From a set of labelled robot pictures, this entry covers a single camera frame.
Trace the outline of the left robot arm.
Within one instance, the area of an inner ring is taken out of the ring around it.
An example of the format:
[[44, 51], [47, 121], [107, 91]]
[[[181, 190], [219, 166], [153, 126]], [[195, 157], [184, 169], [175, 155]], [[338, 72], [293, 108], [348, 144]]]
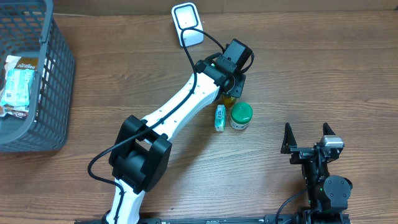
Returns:
[[139, 221], [144, 195], [165, 173], [176, 135], [220, 95], [239, 98], [253, 61], [253, 51], [233, 39], [221, 52], [195, 63], [188, 82], [166, 104], [142, 119], [130, 116], [123, 122], [109, 157], [115, 196], [102, 223]]

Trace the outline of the brown snack packet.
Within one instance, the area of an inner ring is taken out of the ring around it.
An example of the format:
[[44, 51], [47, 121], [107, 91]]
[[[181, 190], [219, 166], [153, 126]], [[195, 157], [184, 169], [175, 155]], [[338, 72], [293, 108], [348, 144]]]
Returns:
[[6, 58], [5, 69], [36, 70], [39, 59], [36, 57], [20, 57], [8, 55]]

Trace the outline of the green lid white jar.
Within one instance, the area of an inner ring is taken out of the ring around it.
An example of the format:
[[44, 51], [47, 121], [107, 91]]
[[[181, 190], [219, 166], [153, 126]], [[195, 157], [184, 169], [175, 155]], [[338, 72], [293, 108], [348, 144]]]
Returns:
[[252, 120], [252, 107], [245, 102], [236, 103], [230, 112], [229, 124], [237, 130], [244, 130]]

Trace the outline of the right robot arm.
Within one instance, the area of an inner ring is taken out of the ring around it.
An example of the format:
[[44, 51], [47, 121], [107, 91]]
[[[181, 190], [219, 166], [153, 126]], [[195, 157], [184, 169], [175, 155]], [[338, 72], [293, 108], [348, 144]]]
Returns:
[[279, 207], [275, 215], [276, 223], [282, 220], [280, 213], [283, 208], [303, 194], [308, 196], [308, 207], [298, 209], [284, 223], [351, 222], [349, 216], [343, 212], [348, 208], [353, 184], [346, 177], [331, 175], [328, 170], [328, 164], [340, 158], [344, 147], [343, 140], [333, 132], [328, 123], [323, 124], [320, 141], [311, 147], [298, 147], [290, 124], [285, 124], [280, 152], [291, 155], [291, 164], [301, 165], [305, 188]]

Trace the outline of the teal white snack packet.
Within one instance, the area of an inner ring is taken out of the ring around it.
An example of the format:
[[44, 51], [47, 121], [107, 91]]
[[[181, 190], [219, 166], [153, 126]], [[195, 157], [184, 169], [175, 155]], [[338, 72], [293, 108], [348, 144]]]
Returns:
[[12, 107], [29, 106], [34, 73], [33, 70], [10, 69], [7, 72], [1, 105], [9, 105]]

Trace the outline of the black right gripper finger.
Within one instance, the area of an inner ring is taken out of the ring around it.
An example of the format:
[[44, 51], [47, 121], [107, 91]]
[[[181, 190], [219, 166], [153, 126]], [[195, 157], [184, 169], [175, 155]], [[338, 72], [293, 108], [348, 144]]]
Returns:
[[289, 123], [285, 124], [284, 139], [282, 141], [281, 154], [291, 154], [292, 149], [297, 148], [297, 142], [295, 140], [292, 128]]
[[334, 131], [330, 128], [328, 123], [323, 123], [323, 135], [335, 135]]

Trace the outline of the teal tissue pack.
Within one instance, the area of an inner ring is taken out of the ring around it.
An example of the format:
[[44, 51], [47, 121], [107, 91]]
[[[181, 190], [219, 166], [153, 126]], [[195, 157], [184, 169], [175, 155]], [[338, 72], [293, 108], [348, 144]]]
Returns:
[[224, 105], [218, 105], [215, 112], [215, 129], [223, 132], [226, 125], [226, 108]]

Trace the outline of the silver round ball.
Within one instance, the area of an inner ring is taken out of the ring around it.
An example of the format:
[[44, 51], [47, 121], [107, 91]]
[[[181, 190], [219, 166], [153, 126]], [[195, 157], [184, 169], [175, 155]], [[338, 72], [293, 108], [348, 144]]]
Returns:
[[236, 100], [237, 98], [233, 96], [227, 96], [227, 95], [222, 96], [222, 102], [226, 108], [232, 107], [236, 103]]

